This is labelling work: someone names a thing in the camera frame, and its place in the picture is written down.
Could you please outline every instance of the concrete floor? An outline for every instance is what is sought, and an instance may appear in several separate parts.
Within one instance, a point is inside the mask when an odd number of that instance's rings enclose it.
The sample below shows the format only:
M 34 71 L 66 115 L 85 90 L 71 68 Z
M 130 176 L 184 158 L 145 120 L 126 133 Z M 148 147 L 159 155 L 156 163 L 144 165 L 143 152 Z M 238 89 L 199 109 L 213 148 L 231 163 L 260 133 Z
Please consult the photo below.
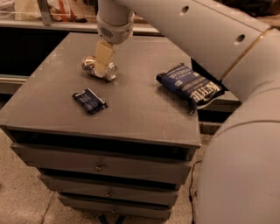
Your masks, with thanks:
M 192 162 L 201 160 L 211 136 L 201 135 L 202 147 Z M 39 172 L 28 167 L 10 148 L 11 140 L 0 129 L 0 224 L 97 224 L 101 213 L 74 210 L 63 206 L 56 192 L 49 191 L 39 180 Z M 200 165 L 193 175 L 196 191 Z M 123 224 L 188 224 L 192 221 L 192 209 L 188 200 L 191 175 L 182 185 L 178 200 L 172 208 L 171 218 L 153 220 L 127 216 Z M 105 213 L 109 223 L 115 223 L 118 215 Z

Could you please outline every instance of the silver can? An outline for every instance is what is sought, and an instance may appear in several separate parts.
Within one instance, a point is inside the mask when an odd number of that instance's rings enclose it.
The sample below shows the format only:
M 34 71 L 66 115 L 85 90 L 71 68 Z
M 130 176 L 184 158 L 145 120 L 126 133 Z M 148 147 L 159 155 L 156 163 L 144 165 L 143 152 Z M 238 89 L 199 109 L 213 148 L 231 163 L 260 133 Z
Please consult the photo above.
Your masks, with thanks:
M 116 78 L 117 66 L 114 62 L 111 62 L 108 65 L 106 65 L 104 73 L 99 73 L 95 71 L 95 62 L 95 56 L 87 56 L 82 60 L 81 67 L 89 74 L 99 78 L 103 78 L 108 81 L 112 81 Z

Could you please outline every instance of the dresser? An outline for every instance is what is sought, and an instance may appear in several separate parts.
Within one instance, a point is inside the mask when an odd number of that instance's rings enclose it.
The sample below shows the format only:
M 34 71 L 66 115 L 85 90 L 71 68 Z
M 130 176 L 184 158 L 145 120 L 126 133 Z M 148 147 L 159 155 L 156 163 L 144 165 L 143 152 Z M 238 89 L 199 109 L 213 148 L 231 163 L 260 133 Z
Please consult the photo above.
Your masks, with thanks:
M 0 127 L 64 205 L 167 220 L 200 127 L 155 78 L 190 58 L 166 38 L 135 36 L 115 45 L 118 74 L 109 82 L 81 68 L 98 40 L 70 32 L 0 110 Z M 72 97 L 86 88 L 108 108 L 87 114 Z

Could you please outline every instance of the gray table surface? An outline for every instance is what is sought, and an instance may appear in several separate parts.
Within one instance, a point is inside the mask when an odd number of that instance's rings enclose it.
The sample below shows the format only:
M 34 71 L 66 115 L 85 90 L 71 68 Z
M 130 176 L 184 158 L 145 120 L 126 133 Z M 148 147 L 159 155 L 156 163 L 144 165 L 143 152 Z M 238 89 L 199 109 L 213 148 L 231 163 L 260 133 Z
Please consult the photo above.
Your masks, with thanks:
M 0 126 L 84 137 L 200 146 L 197 113 L 156 81 L 190 58 L 166 38 L 133 37 L 115 45 L 117 78 L 111 82 L 81 68 L 95 54 L 97 34 L 70 33 L 0 111 Z M 108 108 L 88 115 L 72 94 L 91 88 Z

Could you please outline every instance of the black snack bag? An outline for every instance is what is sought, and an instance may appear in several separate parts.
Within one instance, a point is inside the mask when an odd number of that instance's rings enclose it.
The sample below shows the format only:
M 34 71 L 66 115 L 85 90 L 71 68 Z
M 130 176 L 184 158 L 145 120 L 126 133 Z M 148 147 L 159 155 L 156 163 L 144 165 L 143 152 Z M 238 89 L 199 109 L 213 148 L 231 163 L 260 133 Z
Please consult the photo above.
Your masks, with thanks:
M 167 73 L 158 74 L 157 81 L 186 101 L 192 108 L 192 113 L 225 93 L 222 87 L 195 73 L 183 63 Z
M 107 103 L 99 98 L 90 88 L 87 88 L 80 93 L 73 94 L 73 98 L 89 114 L 95 114 L 108 107 Z

